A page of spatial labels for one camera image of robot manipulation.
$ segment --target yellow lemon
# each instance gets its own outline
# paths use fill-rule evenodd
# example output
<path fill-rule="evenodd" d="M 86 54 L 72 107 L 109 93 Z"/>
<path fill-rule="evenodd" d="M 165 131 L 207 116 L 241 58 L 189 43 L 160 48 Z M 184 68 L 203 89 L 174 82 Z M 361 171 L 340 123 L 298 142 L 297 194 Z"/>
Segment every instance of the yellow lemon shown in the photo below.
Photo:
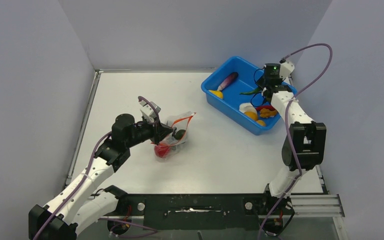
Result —
<path fill-rule="evenodd" d="M 258 120 L 258 115 L 255 112 L 252 111 L 246 111 L 243 114 L 247 115 L 250 119 L 257 121 Z"/>
<path fill-rule="evenodd" d="M 210 90 L 209 92 L 216 95 L 217 97 L 223 99 L 223 93 L 221 91 Z"/>
<path fill-rule="evenodd" d="M 266 123 L 263 121 L 263 120 L 257 120 L 256 121 L 259 125 L 265 127 L 266 126 Z"/>

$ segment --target plastic bag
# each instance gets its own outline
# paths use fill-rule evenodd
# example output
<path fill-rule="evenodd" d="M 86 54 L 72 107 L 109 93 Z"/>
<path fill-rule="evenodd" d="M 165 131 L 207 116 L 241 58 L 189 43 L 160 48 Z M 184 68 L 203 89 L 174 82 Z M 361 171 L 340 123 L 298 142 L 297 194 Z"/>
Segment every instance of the plastic bag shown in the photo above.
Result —
<path fill-rule="evenodd" d="M 169 116 L 166 125 L 173 128 L 173 133 L 166 136 L 154 146 L 155 155 L 166 159 L 180 152 L 188 141 L 188 126 L 195 112 L 185 112 L 177 116 Z"/>

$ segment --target green chili pepper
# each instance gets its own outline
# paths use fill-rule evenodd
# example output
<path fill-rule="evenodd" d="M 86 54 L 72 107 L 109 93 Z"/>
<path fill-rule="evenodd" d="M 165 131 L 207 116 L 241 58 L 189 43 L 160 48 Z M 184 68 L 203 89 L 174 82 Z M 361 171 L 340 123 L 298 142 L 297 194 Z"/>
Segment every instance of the green chili pepper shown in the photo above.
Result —
<path fill-rule="evenodd" d="M 258 93 L 261 93 L 261 88 L 260 87 L 257 87 L 256 89 L 254 89 L 252 91 L 241 92 L 239 94 L 240 95 L 253 95 L 253 94 L 258 94 Z"/>

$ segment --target wall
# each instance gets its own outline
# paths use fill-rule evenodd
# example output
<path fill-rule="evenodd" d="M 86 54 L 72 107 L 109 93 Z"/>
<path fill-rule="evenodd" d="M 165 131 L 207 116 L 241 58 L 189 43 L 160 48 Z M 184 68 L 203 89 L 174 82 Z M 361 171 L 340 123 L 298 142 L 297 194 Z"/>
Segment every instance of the wall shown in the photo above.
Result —
<path fill-rule="evenodd" d="M 310 43 L 333 47 L 326 75 L 300 101 L 328 129 L 322 171 L 339 193 L 352 240 L 384 239 L 384 1 L 334 0 Z M 326 48 L 300 58 L 295 82 L 310 82 Z"/>
<path fill-rule="evenodd" d="M 305 46 L 332 0 L 59 0 L 96 69 L 255 64 Z"/>
<path fill-rule="evenodd" d="M 0 0 L 0 240 L 62 189 L 93 74 L 57 0 Z"/>

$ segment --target blue plastic container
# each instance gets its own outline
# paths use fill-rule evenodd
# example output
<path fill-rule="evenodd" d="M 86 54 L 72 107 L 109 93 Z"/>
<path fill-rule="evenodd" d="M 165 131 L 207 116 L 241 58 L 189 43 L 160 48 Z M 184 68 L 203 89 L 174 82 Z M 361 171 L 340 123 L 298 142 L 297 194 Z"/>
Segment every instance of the blue plastic container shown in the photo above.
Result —
<path fill-rule="evenodd" d="M 239 105 L 249 103 L 253 97 L 253 95 L 240 95 L 239 93 L 250 92 L 257 87 L 254 82 L 254 73 L 257 69 L 257 66 L 246 61 L 245 59 L 233 56 L 223 63 L 223 65 L 221 65 L 201 84 L 201 89 L 206 94 L 206 100 L 210 105 L 229 118 L 233 119 L 251 133 L 261 135 L 265 131 L 273 128 L 281 116 L 278 113 L 274 117 L 260 118 L 266 124 L 266 126 L 261 126 L 239 111 Z M 233 72 L 238 73 L 237 79 L 222 91 L 223 99 L 218 98 L 209 91 L 217 90 L 217 87 L 223 82 L 223 80 Z M 263 70 L 258 70 L 255 74 L 255 80 L 258 80 L 263 73 Z M 297 93 L 297 90 L 294 87 L 291 86 L 291 89 L 294 94 Z M 261 94 L 257 94 L 252 99 L 252 103 L 255 106 L 260 106 L 263 103 L 263 97 Z"/>

